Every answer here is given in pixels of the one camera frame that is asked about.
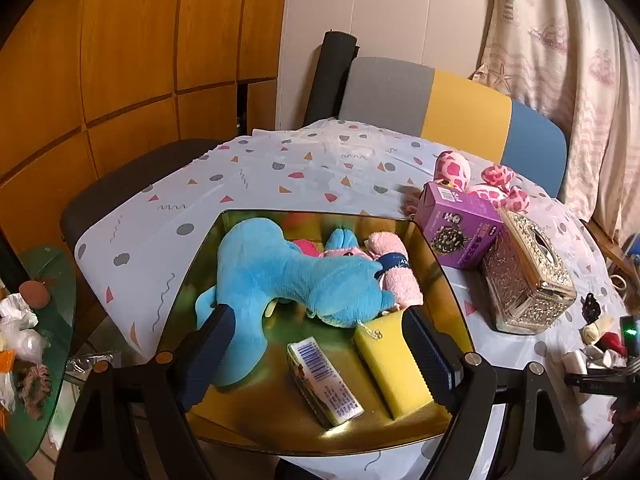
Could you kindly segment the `yellow sponge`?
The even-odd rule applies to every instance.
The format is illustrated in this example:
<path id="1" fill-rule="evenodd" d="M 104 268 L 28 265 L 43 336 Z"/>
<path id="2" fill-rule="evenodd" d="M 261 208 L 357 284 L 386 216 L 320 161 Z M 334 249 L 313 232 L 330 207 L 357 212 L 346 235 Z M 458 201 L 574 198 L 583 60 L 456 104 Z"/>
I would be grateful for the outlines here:
<path id="1" fill-rule="evenodd" d="M 367 323 L 354 333 L 358 353 L 367 364 L 393 419 L 406 417 L 433 402 L 425 380 L 402 334 L 402 312 Z"/>

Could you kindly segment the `blue plush toy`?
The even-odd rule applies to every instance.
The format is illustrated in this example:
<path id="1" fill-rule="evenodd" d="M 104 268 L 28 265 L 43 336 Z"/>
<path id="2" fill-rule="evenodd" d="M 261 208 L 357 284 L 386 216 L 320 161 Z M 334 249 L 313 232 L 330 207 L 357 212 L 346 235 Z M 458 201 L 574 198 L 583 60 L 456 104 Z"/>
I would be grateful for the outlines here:
<path id="1" fill-rule="evenodd" d="M 198 327 L 218 304 L 230 307 L 235 317 L 234 335 L 210 382 L 233 385 L 257 365 L 268 346 L 262 317 L 273 300 L 303 304 L 317 318 L 341 327 L 390 309 L 395 297 L 381 288 L 382 270 L 381 263 L 357 256 L 307 256 L 267 218 L 236 224 L 218 247 L 216 284 L 195 303 Z"/>

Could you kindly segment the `black braided beaded hair piece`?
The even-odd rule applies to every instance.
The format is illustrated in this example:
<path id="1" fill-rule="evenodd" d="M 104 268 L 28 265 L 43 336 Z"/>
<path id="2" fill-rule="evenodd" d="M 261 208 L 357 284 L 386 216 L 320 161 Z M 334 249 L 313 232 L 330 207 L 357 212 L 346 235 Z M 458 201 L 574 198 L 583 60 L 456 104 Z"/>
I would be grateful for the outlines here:
<path id="1" fill-rule="evenodd" d="M 601 315 L 601 307 L 598 300 L 592 292 L 588 292 L 585 298 L 582 298 L 582 317 L 587 324 L 596 322 Z"/>

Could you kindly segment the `rolled pink towel blue band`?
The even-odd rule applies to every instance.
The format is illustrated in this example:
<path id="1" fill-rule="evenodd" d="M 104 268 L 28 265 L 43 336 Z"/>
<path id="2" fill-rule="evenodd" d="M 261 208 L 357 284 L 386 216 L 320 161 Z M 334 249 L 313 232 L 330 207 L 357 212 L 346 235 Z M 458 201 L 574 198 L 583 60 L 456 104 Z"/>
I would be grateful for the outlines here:
<path id="1" fill-rule="evenodd" d="M 374 232 L 366 240 L 367 251 L 382 266 L 376 274 L 383 290 L 394 296 L 394 310 L 423 304 L 423 294 L 409 264 L 405 244 L 393 232 Z"/>

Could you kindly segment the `glittery gold tissue box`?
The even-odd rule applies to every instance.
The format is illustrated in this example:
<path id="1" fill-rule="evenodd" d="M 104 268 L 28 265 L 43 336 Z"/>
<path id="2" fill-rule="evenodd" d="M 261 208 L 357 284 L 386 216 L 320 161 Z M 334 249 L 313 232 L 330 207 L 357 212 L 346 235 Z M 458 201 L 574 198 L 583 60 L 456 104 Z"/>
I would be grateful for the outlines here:
<path id="1" fill-rule="evenodd" d="M 503 227 L 482 260 L 496 330 L 540 334 L 574 304 L 574 282 L 536 222 L 506 209 L 498 214 Z"/>

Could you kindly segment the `white blue tissue pack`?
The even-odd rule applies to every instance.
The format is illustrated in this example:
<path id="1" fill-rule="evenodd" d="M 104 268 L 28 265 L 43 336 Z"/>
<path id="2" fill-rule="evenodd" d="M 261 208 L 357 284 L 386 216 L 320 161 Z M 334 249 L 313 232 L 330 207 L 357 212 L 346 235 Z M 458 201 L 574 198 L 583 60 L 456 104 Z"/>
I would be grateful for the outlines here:
<path id="1" fill-rule="evenodd" d="M 286 354 L 296 386 L 323 426 L 342 426 L 364 413 L 314 337 L 288 344 Z"/>

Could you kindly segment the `purple cardboard box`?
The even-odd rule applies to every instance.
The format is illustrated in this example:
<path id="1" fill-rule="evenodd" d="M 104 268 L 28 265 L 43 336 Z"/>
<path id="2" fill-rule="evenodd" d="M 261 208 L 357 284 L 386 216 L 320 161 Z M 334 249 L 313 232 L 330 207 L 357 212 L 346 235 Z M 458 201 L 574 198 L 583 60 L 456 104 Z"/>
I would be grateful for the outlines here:
<path id="1" fill-rule="evenodd" d="M 480 263 L 503 222 L 487 200 L 428 182 L 414 221 L 442 266 L 464 270 Z"/>

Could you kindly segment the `patterned white tablecloth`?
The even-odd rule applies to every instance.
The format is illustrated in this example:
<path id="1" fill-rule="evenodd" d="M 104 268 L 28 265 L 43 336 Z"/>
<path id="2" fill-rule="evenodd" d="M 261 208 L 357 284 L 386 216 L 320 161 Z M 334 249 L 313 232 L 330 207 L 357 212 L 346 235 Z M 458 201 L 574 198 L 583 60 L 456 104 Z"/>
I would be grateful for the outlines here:
<path id="1" fill-rule="evenodd" d="M 404 218 L 412 189 L 433 179 L 445 145 L 362 124 L 320 120 L 294 131 L 254 130 L 151 184 L 96 222 L 78 240 L 79 269 L 131 348 L 155 353 L 160 330 L 196 251 L 226 209 L 333 211 Z M 585 325 L 579 298 L 593 292 L 606 314 L 626 314 L 620 295 L 586 228 L 564 204 L 524 177 L 527 215 L 552 240 L 572 274 L 578 300 L 544 333 L 533 337 L 491 329 L 483 283 L 475 273 L 445 268 L 480 354 L 492 364 L 544 361 L 560 386 L 562 357 L 582 348 Z M 612 398 L 559 393 L 575 428 L 585 474 L 603 467 L 614 452 Z M 337 458 L 293 458 L 327 479 L 418 478 L 434 443 Z"/>

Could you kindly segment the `pink small plush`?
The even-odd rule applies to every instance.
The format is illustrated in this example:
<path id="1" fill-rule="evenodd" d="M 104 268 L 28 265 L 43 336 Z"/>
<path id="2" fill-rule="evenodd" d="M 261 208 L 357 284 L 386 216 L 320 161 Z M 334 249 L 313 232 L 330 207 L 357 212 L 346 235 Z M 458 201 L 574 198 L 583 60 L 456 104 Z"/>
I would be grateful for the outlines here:
<path id="1" fill-rule="evenodd" d="M 335 229 L 322 250 L 310 240 L 294 240 L 293 245 L 304 255 L 311 257 L 359 257 L 371 260 L 371 256 L 360 248 L 354 232 L 348 229 Z"/>

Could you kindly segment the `green glass side table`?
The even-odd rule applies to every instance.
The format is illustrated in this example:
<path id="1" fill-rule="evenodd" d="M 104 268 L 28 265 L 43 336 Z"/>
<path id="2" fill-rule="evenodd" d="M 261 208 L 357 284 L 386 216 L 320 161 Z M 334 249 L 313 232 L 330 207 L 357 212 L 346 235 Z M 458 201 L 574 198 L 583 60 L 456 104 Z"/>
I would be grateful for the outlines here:
<path id="1" fill-rule="evenodd" d="M 24 404 L 17 402 L 8 419 L 6 436 L 20 459 L 28 463 L 46 436 L 62 387 L 65 367 L 70 356 L 77 300 L 76 274 L 73 261 L 64 250 L 55 246 L 36 246 L 18 256 L 28 274 L 42 281 L 51 294 L 51 301 L 37 312 L 36 331 L 49 344 L 42 362 L 49 369 L 51 391 L 42 406 L 42 416 L 35 420 L 27 415 Z"/>

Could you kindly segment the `pink spotted plush toy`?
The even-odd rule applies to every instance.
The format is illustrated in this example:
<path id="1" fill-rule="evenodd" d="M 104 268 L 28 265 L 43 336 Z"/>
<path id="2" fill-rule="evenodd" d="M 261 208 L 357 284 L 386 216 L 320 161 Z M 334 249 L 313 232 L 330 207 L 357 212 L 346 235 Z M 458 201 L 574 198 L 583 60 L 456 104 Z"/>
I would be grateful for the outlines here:
<path id="1" fill-rule="evenodd" d="M 514 183 L 515 172 L 508 166 L 492 164 L 480 173 L 480 182 L 471 182 L 469 161 L 455 151 L 443 151 L 436 157 L 434 181 L 458 192 L 481 198 L 495 209 L 524 214 L 530 204 L 529 195 Z"/>

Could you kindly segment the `dark upholstered stool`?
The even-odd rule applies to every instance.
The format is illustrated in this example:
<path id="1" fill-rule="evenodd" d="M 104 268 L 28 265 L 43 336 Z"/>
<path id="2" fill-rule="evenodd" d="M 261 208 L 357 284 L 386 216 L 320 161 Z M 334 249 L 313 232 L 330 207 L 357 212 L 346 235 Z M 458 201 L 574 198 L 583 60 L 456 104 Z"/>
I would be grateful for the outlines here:
<path id="1" fill-rule="evenodd" d="M 82 234 L 116 207 L 218 144 L 210 139 L 171 142 L 91 183 L 62 212 L 60 228 L 68 249 L 73 252 Z"/>

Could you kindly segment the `grey yellow blue chair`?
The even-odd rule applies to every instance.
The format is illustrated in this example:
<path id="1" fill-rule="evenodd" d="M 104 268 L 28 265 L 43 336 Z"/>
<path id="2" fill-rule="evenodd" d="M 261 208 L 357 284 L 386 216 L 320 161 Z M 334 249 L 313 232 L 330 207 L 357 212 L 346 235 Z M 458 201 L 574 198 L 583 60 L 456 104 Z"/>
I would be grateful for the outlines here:
<path id="1" fill-rule="evenodd" d="M 567 161 L 564 133 L 479 82 L 393 58 L 355 58 L 338 117 L 500 162 L 549 196 L 559 195 Z"/>

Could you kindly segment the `black rolled mat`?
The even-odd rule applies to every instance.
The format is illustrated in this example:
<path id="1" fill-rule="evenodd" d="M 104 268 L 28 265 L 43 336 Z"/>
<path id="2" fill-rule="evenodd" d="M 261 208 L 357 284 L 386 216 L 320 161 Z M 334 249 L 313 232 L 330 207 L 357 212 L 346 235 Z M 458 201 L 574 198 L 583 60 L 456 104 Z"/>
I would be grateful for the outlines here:
<path id="1" fill-rule="evenodd" d="M 342 106 L 348 72 L 358 54 L 357 38 L 330 30 L 323 37 L 303 125 L 336 117 Z"/>

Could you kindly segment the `pink patterned curtain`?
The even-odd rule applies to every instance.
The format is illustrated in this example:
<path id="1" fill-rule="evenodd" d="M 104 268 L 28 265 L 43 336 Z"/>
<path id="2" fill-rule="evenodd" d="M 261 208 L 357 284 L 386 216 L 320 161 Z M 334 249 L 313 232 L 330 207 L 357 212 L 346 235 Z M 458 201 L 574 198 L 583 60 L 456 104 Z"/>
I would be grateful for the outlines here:
<path id="1" fill-rule="evenodd" d="M 639 51 L 605 0 L 495 0 L 474 80 L 565 134 L 560 199 L 612 240 L 639 229 Z"/>

